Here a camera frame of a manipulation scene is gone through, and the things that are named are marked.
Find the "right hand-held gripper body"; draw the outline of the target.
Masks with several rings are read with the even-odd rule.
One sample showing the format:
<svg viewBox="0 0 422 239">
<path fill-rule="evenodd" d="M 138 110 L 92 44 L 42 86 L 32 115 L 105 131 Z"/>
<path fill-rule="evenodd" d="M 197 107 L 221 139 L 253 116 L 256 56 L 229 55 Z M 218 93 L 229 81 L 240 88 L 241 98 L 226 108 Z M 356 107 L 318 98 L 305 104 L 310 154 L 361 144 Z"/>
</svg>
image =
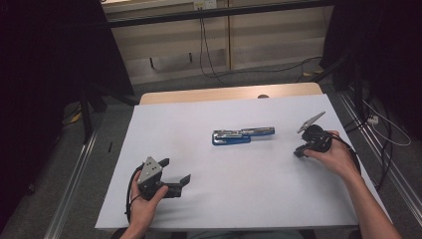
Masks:
<svg viewBox="0 0 422 239">
<path fill-rule="evenodd" d="M 324 112 L 321 112 L 306 120 L 298 129 L 298 133 L 302 134 L 302 139 L 306 143 L 310 142 L 313 145 L 311 150 L 317 152 L 327 152 L 330 149 L 332 142 L 330 134 L 316 124 L 316 121 L 323 115 Z"/>
</svg>

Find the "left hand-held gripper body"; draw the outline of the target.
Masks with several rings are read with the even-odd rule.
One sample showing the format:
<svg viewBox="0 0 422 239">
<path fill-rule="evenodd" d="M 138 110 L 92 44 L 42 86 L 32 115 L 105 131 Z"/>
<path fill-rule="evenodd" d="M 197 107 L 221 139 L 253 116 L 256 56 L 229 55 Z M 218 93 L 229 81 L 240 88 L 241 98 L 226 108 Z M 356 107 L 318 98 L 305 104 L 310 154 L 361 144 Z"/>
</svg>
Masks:
<svg viewBox="0 0 422 239">
<path fill-rule="evenodd" d="M 161 181 L 162 171 L 163 167 L 154 158 L 149 156 L 143 164 L 137 180 L 137 187 L 143 199 L 150 200 L 164 185 Z"/>
</svg>

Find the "blue stapler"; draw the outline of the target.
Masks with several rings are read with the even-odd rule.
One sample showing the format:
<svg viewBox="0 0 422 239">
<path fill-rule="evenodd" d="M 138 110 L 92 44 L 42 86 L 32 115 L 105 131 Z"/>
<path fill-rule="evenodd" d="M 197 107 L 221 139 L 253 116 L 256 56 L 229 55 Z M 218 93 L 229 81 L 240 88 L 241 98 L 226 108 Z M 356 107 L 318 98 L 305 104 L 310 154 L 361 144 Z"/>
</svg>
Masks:
<svg viewBox="0 0 422 239">
<path fill-rule="evenodd" d="M 275 133 L 272 126 L 242 128 L 242 129 L 219 129 L 212 132 L 213 145 L 231 145 L 249 143 L 255 137 L 270 136 Z"/>
</svg>

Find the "person's right hand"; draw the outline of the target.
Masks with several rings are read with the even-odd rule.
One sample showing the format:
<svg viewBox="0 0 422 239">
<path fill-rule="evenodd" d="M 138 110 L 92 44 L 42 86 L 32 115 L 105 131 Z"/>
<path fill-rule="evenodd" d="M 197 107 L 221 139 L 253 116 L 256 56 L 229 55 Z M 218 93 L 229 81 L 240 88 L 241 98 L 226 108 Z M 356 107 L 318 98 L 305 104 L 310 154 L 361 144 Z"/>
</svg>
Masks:
<svg viewBox="0 0 422 239">
<path fill-rule="evenodd" d="M 327 152 L 306 149 L 304 154 L 321 162 L 344 182 L 350 182 L 360 177 L 347 146 L 336 139 L 332 141 L 331 147 Z"/>
</svg>

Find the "person's left hand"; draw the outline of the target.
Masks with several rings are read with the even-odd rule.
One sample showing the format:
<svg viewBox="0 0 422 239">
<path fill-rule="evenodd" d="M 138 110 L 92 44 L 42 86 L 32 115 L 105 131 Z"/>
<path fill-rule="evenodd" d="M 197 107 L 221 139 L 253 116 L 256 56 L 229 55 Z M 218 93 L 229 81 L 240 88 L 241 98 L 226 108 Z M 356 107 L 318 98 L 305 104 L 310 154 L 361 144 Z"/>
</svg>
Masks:
<svg viewBox="0 0 422 239">
<path fill-rule="evenodd" d="M 158 203 L 165 196 L 167 190 L 167 186 L 162 186 L 151 199 L 145 200 L 140 196 L 137 183 L 134 181 L 129 201 L 131 209 L 129 227 L 138 231 L 146 231 L 153 221 Z"/>
</svg>

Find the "white table cover sheet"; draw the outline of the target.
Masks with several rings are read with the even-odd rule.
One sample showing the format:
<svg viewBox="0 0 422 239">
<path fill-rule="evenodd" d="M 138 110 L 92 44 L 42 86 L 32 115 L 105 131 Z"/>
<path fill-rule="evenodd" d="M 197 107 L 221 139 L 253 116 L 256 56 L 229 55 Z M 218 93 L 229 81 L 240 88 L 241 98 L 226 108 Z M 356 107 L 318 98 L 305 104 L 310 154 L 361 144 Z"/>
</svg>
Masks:
<svg viewBox="0 0 422 239">
<path fill-rule="evenodd" d="M 124 227 L 133 171 L 149 156 L 169 159 L 162 179 L 191 180 L 164 199 L 154 230 L 259 230 L 354 226 L 357 218 L 341 179 L 311 158 L 298 158 L 298 134 L 308 119 L 342 130 L 325 95 L 141 105 L 134 109 L 97 228 Z M 249 143 L 213 145 L 212 132 L 272 126 Z"/>
</svg>

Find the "black metal stand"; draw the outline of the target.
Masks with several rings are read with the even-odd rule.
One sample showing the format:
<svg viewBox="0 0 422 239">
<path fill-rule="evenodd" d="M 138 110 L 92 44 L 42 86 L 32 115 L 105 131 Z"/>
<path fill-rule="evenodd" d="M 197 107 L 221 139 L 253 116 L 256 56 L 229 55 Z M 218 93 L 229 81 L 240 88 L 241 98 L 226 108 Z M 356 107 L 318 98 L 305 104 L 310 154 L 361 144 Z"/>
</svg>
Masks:
<svg viewBox="0 0 422 239">
<path fill-rule="evenodd" d="M 87 144 L 90 138 L 94 135 L 90 109 L 93 109 L 95 113 L 103 113 L 106 110 L 104 96 L 111 97 L 131 107 L 139 104 L 139 101 L 136 101 L 134 98 L 119 94 L 116 91 L 99 84 L 88 83 L 82 85 L 80 92 L 80 105 L 85 132 L 84 144 Z"/>
<path fill-rule="evenodd" d="M 365 120 L 363 108 L 363 79 L 361 68 L 351 52 L 342 54 L 337 61 L 328 66 L 321 74 L 312 78 L 313 83 L 319 83 L 331 76 L 336 91 L 352 90 L 354 110 L 359 120 Z"/>
</svg>

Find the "beige wooden cabinet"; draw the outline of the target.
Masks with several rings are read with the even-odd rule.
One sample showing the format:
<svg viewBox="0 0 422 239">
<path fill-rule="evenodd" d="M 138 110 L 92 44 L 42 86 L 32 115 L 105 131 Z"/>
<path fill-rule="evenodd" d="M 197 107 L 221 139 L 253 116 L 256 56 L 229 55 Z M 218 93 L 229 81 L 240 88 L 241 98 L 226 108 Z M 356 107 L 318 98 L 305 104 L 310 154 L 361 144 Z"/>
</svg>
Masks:
<svg viewBox="0 0 422 239">
<path fill-rule="evenodd" d="M 104 0 L 108 20 L 194 11 L 194 0 Z M 293 0 L 217 0 L 217 8 Z M 134 85 L 322 54 L 331 6 L 113 28 Z"/>
</svg>

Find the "black curtain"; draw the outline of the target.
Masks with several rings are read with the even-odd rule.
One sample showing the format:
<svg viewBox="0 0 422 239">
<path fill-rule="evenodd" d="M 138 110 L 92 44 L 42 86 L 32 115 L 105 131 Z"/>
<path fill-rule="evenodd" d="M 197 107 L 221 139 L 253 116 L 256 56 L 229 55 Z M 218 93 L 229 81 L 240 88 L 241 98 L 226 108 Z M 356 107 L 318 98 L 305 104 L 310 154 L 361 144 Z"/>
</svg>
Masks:
<svg viewBox="0 0 422 239">
<path fill-rule="evenodd" d="M 133 89 L 101 0 L 0 0 L 0 233 L 58 137 L 65 106 Z"/>
<path fill-rule="evenodd" d="M 335 85 L 342 89 L 354 67 L 371 89 L 422 140 L 422 0 L 338 0 L 325 35 L 328 68 L 342 57 Z"/>
</svg>

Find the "black horizontal bar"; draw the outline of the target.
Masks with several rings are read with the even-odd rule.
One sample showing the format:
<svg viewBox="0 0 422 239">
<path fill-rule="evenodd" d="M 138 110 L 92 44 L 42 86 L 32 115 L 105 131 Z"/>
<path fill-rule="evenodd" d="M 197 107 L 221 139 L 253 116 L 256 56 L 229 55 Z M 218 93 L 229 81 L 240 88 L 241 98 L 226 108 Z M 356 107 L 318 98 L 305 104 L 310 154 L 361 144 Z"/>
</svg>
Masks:
<svg viewBox="0 0 422 239">
<path fill-rule="evenodd" d="M 308 9 L 316 7 L 334 6 L 340 0 L 294 0 L 283 3 L 259 4 L 241 7 L 227 7 L 211 10 L 196 10 L 181 13 L 171 13 L 156 16 L 117 18 L 108 20 L 105 24 L 108 28 L 120 28 L 139 25 L 150 25 L 158 23 L 168 23 L 177 21 L 187 21 L 196 19 L 207 19 L 226 16 L 237 16 L 257 13 L 267 13 L 276 11 L 288 11 L 298 9 Z"/>
</svg>

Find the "white wall socket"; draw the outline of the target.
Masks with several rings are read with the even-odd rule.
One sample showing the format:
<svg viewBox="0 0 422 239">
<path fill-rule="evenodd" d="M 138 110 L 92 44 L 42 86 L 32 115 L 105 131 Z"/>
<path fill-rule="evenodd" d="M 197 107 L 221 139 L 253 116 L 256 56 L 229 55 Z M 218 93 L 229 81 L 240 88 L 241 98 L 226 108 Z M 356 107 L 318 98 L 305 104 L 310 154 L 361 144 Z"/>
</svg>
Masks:
<svg viewBox="0 0 422 239">
<path fill-rule="evenodd" d="M 211 10 L 217 8 L 217 0 L 194 0 L 193 8 L 195 10 Z"/>
</svg>

